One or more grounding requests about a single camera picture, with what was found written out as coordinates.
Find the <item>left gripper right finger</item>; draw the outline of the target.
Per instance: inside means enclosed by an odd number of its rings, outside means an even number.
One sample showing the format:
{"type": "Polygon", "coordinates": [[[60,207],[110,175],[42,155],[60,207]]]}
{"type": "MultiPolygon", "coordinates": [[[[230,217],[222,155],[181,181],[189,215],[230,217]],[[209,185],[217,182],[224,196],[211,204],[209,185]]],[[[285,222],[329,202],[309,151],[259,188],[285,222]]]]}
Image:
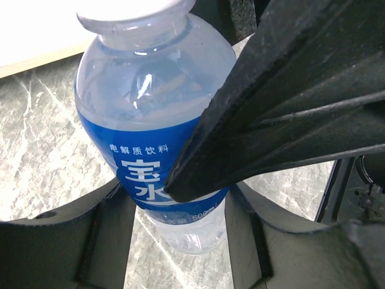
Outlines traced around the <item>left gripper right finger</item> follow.
{"type": "Polygon", "coordinates": [[[226,197],[235,288],[383,288],[384,223],[324,225],[241,182],[226,197]]]}

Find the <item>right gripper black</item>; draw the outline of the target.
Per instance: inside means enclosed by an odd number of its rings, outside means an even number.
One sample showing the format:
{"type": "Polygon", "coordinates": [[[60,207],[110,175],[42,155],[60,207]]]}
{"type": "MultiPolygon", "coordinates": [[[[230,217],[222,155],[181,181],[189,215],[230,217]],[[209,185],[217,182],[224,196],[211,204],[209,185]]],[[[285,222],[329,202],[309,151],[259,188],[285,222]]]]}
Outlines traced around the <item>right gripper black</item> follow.
{"type": "Polygon", "coordinates": [[[255,33],[269,0],[197,0],[191,13],[211,24],[231,44],[255,33]]]}

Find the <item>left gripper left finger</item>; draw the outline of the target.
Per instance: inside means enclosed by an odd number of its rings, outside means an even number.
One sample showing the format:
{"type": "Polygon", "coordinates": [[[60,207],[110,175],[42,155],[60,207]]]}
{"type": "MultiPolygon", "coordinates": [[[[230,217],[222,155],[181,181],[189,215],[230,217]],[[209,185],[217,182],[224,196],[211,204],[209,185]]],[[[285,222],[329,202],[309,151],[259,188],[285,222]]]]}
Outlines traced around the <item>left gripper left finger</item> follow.
{"type": "Polygon", "coordinates": [[[33,219],[1,222],[1,288],[123,288],[134,216],[113,179],[33,219]]]}

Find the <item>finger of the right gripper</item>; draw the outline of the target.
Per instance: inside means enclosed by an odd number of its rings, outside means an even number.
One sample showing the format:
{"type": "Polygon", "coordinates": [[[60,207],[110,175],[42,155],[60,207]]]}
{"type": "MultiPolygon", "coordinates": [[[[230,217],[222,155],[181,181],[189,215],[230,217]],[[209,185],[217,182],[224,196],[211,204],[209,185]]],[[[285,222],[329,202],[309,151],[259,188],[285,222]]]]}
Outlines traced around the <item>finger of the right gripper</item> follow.
{"type": "Polygon", "coordinates": [[[271,1],[165,182],[188,202],[384,150],[384,2],[271,1]]]}

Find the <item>water bottle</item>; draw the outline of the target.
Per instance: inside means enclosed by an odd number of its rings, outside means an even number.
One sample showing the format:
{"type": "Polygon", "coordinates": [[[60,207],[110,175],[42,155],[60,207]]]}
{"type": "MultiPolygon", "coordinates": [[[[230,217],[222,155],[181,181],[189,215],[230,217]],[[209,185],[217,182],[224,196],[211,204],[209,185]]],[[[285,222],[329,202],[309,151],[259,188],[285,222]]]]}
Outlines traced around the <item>water bottle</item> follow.
{"type": "Polygon", "coordinates": [[[174,249],[201,255],[226,237],[227,189],[187,203],[165,180],[235,64],[230,43],[191,13],[194,1],[81,1],[96,37],[75,77],[83,128],[133,201],[174,249]]]}

